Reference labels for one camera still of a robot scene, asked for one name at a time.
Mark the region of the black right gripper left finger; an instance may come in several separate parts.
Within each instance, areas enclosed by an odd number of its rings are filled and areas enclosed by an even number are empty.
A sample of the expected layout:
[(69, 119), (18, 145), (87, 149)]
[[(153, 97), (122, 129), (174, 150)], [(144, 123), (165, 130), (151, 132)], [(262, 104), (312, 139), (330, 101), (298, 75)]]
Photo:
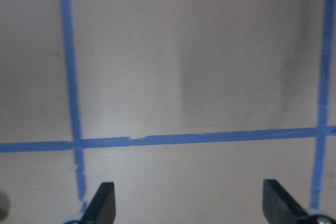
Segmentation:
[(116, 198), (114, 183), (101, 183), (79, 222), (113, 224), (115, 218)]

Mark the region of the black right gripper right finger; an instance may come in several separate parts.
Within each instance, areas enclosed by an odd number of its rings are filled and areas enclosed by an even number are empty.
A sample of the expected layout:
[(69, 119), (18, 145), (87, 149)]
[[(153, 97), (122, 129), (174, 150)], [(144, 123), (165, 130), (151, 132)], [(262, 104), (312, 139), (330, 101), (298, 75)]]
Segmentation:
[(263, 214), (268, 223), (314, 223), (314, 219), (276, 179), (264, 179), (262, 190)]

